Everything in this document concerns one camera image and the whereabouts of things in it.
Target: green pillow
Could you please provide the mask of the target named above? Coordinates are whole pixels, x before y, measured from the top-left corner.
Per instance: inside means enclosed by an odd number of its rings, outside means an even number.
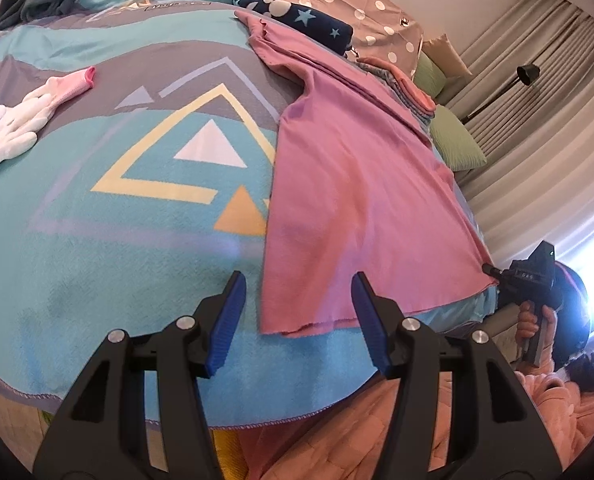
[[[413,83],[415,83],[417,88],[422,89],[435,99],[446,85],[446,76],[439,67],[433,63],[424,52],[422,52],[419,56],[419,63],[417,64],[417,70],[413,77]]]
[[[462,122],[448,108],[437,106],[430,121],[430,136],[446,165],[453,171],[474,170],[486,156]]]

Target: orange triangle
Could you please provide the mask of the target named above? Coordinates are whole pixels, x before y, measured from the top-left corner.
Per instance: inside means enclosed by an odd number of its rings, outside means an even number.
[[[239,186],[213,229],[244,236],[264,236],[266,220],[255,206],[246,188]]]

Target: beige curtain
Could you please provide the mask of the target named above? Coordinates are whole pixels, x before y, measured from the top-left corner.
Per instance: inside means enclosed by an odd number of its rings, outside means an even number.
[[[457,116],[516,66],[542,69],[534,88],[518,84],[467,124],[488,164],[459,182],[496,264],[542,239],[570,260],[594,236],[594,19],[565,0],[522,0],[463,58],[473,81],[440,95]]]

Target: hand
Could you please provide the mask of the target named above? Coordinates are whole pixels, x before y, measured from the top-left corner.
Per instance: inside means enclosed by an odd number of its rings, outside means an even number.
[[[555,311],[544,305],[542,307],[544,319],[548,322],[546,325],[546,336],[544,338],[544,348],[552,345],[555,340],[555,330],[557,329],[557,314]],[[523,346],[526,339],[532,338],[539,326],[537,325],[537,316],[533,314],[533,305],[529,301],[524,301],[519,306],[519,316],[517,316],[517,333],[515,341],[518,346]]]

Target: lamp shade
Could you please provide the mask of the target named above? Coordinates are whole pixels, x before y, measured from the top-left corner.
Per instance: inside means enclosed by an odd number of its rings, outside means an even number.
[[[522,65],[517,67],[517,77],[526,86],[532,85],[539,77],[540,69],[537,65]]]

